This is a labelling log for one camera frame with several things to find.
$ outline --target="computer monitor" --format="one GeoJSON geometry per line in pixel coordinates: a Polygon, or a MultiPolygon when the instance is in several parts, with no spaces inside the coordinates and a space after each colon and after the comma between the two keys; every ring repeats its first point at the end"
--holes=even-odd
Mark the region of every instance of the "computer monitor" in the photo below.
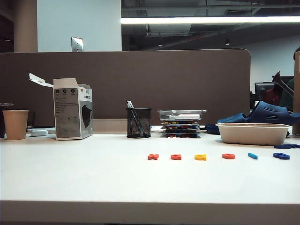
{"type": "Polygon", "coordinates": [[[255,86],[255,99],[256,101],[264,100],[264,97],[267,93],[267,90],[270,90],[274,87],[272,82],[257,82],[254,83],[255,86]]]}

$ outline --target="blue slipper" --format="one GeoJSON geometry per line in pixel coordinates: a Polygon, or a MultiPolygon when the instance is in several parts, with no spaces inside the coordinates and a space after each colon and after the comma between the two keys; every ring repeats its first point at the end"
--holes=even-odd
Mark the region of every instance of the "blue slipper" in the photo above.
{"type": "Polygon", "coordinates": [[[248,123],[278,123],[293,125],[300,121],[300,112],[289,113],[287,108],[260,101],[246,117],[248,123]]]}
{"type": "MultiPolygon", "coordinates": [[[[219,119],[217,123],[276,123],[293,125],[299,121],[300,112],[289,113],[285,107],[260,101],[248,116],[239,113],[231,117],[219,119]]],[[[205,129],[211,134],[220,134],[219,128],[216,125],[208,124],[205,126],[205,129]]]]}

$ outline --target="paper cup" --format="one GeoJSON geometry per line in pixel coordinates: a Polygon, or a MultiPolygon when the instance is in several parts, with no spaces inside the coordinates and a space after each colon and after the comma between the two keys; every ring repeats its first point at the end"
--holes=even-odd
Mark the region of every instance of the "paper cup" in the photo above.
{"type": "Polygon", "coordinates": [[[25,139],[28,111],[29,110],[3,110],[8,140],[25,139]]]}

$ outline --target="wall outlet plate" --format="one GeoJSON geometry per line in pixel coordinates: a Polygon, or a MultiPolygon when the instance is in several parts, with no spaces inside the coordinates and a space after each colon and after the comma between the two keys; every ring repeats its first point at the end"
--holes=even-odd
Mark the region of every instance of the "wall outlet plate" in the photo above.
{"type": "Polygon", "coordinates": [[[79,37],[71,37],[71,46],[73,52],[83,52],[83,39],[79,37]]]}

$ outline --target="stack of colorful items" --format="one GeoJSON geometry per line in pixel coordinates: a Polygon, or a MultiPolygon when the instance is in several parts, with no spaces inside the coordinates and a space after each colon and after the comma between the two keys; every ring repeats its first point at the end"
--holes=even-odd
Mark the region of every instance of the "stack of colorful items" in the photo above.
{"type": "Polygon", "coordinates": [[[163,138],[198,138],[198,120],[206,110],[160,110],[163,138]]]}

